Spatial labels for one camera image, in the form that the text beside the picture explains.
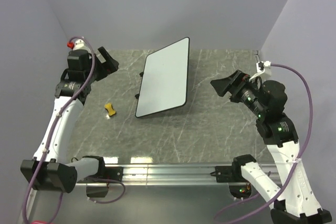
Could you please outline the yellow whiteboard eraser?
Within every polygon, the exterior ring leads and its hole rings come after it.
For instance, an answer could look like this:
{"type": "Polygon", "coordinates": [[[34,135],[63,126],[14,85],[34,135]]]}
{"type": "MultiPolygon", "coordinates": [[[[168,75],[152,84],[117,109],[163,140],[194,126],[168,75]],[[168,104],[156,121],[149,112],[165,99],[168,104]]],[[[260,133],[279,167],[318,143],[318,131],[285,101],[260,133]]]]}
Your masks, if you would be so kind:
{"type": "Polygon", "coordinates": [[[116,115],[116,110],[113,108],[112,103],[106,103],[104,105],[104,109],[106,110],[107,115],[109,117],[112,117],[112,116],[116,115]]]}

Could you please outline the white whiteboard black frame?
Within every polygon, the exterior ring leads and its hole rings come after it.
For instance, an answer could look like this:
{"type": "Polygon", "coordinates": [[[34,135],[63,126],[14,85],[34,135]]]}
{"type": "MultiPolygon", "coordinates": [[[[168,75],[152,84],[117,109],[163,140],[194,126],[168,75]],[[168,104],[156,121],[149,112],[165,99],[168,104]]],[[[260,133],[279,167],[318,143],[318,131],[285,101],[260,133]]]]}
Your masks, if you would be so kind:
{"type": "Polygon", "coordinates": [[[182,38],[147,55],[135,117],[157,114],[187,103],[190,38],[182,38]]]}

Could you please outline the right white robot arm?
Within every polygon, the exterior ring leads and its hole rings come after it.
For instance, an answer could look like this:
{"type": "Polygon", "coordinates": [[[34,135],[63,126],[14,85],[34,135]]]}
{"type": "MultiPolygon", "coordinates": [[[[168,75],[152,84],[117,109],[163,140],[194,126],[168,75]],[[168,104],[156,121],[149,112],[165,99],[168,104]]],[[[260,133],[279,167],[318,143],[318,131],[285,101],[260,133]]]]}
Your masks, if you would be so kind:
{"type": "Polygon", "coordinates": [[[232,177],[251,183],[270,208],[273,223],[328,223],[330,211],[323,209],[310,187],[300,157],[296,128],[284,113],[287,95],[277,81],[235,71],[229,77],[212,80],[218,96],[230,93],[230,101],[243,103],[256,116],[257,131],[271,153],[282,186],[264,173],[251,155],[234,158],[232,177]]]}

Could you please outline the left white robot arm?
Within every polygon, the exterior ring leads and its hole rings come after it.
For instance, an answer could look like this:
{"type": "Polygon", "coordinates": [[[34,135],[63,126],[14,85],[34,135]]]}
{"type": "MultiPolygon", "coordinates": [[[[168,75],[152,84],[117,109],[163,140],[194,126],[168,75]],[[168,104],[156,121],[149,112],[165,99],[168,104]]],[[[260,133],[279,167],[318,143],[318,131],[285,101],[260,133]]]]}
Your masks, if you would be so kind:
{"type": "Polygon", "coordinates": [[[104,62],[92,61],[86,47],[75,46],[67,57],[68,67],[56,85],[53,113],[45,136],[31,160],[23,160],[20,171],[31,189],[70,193],[76,183],[106,178],[103,157],[87,155],[67,163],[66,152],[75,123],[91,91],[91,84],[116,72],[119,63],[104,47],[98,48],[104,62]]]}

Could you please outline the red object at edge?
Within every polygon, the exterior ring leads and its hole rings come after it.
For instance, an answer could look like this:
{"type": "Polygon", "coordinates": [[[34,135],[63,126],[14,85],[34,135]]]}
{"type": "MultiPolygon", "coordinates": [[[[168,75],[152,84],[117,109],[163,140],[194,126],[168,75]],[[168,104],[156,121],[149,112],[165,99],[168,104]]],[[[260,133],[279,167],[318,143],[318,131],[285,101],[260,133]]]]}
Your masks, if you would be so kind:
{"type": "Polygon", "coordinates": [[[34,220],[31,224],[50,224],[48,221],[34,220]]]}

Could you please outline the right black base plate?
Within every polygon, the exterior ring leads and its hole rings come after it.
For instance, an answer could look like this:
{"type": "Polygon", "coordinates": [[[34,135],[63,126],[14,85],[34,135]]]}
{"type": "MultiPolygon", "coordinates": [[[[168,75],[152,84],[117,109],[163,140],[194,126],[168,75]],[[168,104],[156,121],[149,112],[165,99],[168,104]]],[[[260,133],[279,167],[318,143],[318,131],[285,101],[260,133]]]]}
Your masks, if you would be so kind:
{"type": "Polygon", "coordinates": [[[227,165],[215,166],[215,171],[213,172],[213,176],[216,178],[217,183],[236,182],[236,178],[233,175],[233,169],[231,166],[227,166],[227,165]]]}

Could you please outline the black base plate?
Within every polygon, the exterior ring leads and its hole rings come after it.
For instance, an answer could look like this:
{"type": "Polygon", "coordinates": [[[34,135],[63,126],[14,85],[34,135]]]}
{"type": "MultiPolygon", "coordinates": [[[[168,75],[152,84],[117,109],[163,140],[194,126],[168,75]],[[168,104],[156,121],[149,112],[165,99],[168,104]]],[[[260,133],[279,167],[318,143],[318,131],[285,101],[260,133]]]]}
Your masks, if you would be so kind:
{"type": "Polygon", "coordinates": [[[236,182],[236,178],[233,175],[233,169],[231,166],[227,166],[227,165],[215,166],[215,171],[213,172],[213,176],[216,178],[217,183],[236,182]]]}
{"type": "Polygon", "coordinates": [[[108,179],[122,181],[123,167],[122,166],[107,166],[99,169],[98,172],[93,175],[94,178],[108,179]]]}

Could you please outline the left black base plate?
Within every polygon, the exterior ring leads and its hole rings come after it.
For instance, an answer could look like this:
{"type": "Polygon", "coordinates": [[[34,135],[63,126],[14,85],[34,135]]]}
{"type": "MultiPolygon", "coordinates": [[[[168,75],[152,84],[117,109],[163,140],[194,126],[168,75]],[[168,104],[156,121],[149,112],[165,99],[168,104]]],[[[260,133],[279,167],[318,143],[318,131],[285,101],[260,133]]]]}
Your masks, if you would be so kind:
{"type": "Polygon", "coordinates": [[[108,179],[122,181],[123,167],[122,166],[107,166],[99,169],[98,172],[93,175],[94,178],[108,179]]]}

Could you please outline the aluminium mounting rail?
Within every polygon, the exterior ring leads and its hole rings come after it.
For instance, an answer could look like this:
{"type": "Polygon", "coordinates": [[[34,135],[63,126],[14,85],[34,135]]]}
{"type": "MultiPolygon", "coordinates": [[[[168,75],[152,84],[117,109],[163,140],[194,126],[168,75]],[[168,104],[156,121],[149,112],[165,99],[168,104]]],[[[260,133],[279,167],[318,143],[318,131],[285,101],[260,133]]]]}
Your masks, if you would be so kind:
{"type": "MultiPolygon", "coordinates": [[[[108,164],[122,166],[122,182],[127,186],[187,186],[216,185],[213,176],[215,166],[231,163],[178,163],[178,164],[108,164]]],[[[246,181],[236,178],[233,185],[244,185],[246,181]]]]}

